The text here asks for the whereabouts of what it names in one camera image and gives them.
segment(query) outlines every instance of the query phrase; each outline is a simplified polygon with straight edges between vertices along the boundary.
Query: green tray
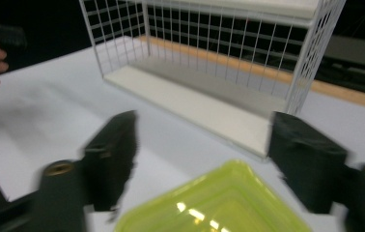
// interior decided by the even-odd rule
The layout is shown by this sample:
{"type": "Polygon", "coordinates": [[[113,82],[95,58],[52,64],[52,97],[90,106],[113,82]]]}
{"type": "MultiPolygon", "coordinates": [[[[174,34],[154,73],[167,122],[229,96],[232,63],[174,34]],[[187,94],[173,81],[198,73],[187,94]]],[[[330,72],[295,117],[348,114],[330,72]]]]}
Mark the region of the green tray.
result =
{"type": "Polygon", "coordinates": [[[120,218],[115,232],[311,231],[243,161],[223,166],[120,218]]]}

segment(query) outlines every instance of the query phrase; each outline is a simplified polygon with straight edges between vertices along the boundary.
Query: yellow-green plastic tray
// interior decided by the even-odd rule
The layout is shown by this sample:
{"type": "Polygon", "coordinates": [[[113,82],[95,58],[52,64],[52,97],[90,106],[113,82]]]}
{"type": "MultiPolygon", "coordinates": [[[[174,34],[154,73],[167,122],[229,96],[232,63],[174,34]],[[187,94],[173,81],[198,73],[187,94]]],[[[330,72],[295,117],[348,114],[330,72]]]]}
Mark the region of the yellow-green plastic tray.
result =
{"type": "Polygon", "coordinates": [[[310,231],[243,161],[149,201],[120,218],[115,232],[310,231]]]}

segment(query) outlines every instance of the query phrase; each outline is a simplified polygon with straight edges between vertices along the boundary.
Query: table surface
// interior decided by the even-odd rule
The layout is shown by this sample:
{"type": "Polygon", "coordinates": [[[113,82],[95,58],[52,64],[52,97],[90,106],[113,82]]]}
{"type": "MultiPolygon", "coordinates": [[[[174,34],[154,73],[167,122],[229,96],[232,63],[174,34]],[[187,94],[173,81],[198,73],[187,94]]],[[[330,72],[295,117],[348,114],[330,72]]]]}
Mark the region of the table surface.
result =
{"type": "MultiPolygon", "coordinates": [[[[314,231],[343,231],[344,208],[306,212],[272,162],[260,162],[164,110],[116,89],[99,74],[91,48],[0,75],[0,186],[14,200],[36,189],[40,171],[56,160],[78,160],[81,148],[113,115],[138,112],[137,165],[122,211],[222,165],[246,161],[314,231]]],[[[310,93],[299,115],[365,161],[365,107],[310,93]]],[[[88,216],[90,231],[112,231],[108,215],[88,216]]]]}

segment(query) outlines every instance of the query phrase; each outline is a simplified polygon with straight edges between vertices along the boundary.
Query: metal grid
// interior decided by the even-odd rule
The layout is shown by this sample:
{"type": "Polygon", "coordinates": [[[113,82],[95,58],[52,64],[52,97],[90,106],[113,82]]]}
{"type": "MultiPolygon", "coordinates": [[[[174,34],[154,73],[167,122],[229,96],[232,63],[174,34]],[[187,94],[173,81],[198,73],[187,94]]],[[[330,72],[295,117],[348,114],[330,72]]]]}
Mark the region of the metal grid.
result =
{"type": "Polygon", "coordinates": [[[154,56],[302,106],[344,1],[313,19],[174,0],[80,0],[102,74],[154,56]]]}

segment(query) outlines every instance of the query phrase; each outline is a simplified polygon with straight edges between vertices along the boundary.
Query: wooden edge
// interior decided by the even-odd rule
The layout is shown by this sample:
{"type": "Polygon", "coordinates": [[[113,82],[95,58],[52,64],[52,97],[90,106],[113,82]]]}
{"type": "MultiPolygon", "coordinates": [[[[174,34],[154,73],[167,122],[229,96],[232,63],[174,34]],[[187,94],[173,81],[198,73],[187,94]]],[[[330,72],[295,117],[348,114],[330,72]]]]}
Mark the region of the wooden edge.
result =
{"type": "MultiPolygon", "coordinates": [[[[147,37],[145,36],[141,36],[139,39],[143,42],[147,41],[147,37]]],[[[183,54],[213,61],[214,63],[220,65],[229,66],[233,69],[239,69],[246,73],[254,73],[284,83],[291,83],[293,79],[293,74],[291,72],[278,71],[269,67],[243,61],[236,57],[228,57],[226,55],[217,54],[213,51],[206,51],[202,48],[180,43],[172,43],[170,41],[162,40],[156,37],[150,37],[150,43],[178,51],[183,54]]],[[[325,83],[319,80],[313,81],[311,90],[320,94],[329,95],[347,102],[353,102],[365,106],[365,93],[360,91],[325,83]]]]}

